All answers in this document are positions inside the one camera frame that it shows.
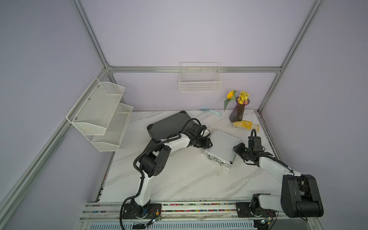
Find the silver aluminium poker case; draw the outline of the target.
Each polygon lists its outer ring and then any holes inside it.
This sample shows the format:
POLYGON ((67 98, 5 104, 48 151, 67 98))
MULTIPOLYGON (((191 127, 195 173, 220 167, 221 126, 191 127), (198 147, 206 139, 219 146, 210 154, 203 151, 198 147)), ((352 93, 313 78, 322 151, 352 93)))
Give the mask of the silver aluminium poker case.
POLYGON ((208 160, 230 169, 237 155, 233 148, 239 145, 241 140, 218 129, 211 134, 210 140, 213 146, 209 149, 203 149, 202 154, 208 160))

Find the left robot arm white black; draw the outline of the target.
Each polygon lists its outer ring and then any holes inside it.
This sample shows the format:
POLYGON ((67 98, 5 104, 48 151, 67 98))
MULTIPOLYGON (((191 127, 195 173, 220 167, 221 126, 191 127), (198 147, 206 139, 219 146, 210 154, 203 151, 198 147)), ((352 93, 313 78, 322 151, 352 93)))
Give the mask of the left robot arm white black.
POLYGON ((133 161, 133 167, 140 174, 137 193, 127 197, 121 206, 121 211, 130 205, 135 212, 145 212, 151 201, 151 190, 154 179, 165 168, 171 153, 188 147, 209 149, 213 146, 211 131, 201 123, 193 123, 187 128, 188 122, 178 132, 172 133, 161 140, 151 139, 144 151, 133 161))

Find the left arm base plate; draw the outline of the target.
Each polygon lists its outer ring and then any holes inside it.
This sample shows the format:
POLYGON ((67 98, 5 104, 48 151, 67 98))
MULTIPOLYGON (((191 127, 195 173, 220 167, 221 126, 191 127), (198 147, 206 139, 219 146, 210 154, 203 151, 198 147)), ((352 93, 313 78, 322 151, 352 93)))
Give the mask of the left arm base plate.
POLYGON ((145 206, 138 204, 125 204, 122 212, 122 219, 153 219, 157 216, 157 212, 161 214, 162 204, 149 203, 145 206))

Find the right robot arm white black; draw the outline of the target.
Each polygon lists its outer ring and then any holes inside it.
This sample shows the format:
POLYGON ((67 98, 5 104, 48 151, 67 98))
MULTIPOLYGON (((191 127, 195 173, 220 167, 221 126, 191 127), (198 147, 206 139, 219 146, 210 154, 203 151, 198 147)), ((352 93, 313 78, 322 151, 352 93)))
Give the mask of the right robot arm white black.
POLYGON ((240 143, 234 152, 245 162, 269 172, 281 183, 281 194, 254 194, 250 210, 254 215, 261 211, 278 211, 289 218, 317 218, 324 215, 324 207, 315 177, 301 174, 289 168, 284 162, 265 152, 263 147, 246 147, 240 143))

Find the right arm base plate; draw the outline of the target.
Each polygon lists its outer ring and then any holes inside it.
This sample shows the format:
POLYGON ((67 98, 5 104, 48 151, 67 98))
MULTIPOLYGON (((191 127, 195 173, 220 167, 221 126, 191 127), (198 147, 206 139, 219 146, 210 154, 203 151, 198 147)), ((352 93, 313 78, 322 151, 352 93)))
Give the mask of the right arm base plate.
POLYGON ((237 202, 235 206, 239 218, 274 218, 276 216, 273 210, 254 207, 251 202, 237 202))

